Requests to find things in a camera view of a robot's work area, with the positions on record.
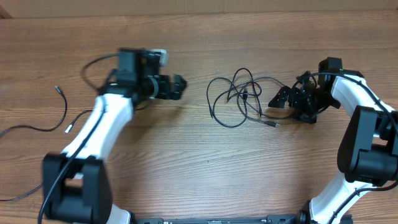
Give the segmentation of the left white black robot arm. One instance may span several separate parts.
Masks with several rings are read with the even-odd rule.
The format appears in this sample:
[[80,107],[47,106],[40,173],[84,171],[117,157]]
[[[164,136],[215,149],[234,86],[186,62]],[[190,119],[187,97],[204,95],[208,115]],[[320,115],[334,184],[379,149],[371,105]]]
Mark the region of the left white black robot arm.
[[42,161],[43,202],[37,217],[65,223],[137,223],[135,214],[113,202],[105,168],[125,127],[152,99],[179,100],[187,87],[180,75],[160,74],[169,55],[164,49],[120,48],[90,117],[60,154]]

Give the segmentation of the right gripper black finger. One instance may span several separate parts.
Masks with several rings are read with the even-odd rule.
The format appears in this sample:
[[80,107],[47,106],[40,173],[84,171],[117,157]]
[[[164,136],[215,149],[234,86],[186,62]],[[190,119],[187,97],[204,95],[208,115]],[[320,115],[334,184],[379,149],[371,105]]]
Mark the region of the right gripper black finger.
[[311,117],[305,113],[301,113],[299,111],[296,111],[293,115],[292,115],[292,119],[294,121],[300,121],[303,123],[308,123],[308,124],[315,124],[317,122],[317,117]]
[[288,86],[283,86],[277,92],[275,97],[270,100],[268,107],[271,108],[284,108],[286,102],[290,102],[291,89]]

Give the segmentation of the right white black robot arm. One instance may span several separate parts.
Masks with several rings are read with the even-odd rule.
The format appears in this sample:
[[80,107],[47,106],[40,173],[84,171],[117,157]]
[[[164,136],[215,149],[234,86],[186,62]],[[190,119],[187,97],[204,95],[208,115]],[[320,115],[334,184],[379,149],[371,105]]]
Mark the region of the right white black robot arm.
[[292,119],[314,124],[329,107],[343,107],[350,117],[338,149],[338,172],[296,216],[277,223],[352,223],[347,211],[368,192],[397,187],[397,111],[368,87],[364,76],[328,57],[317,73],[305,72],[292,87],[283,86],[271,108],[294,108]]

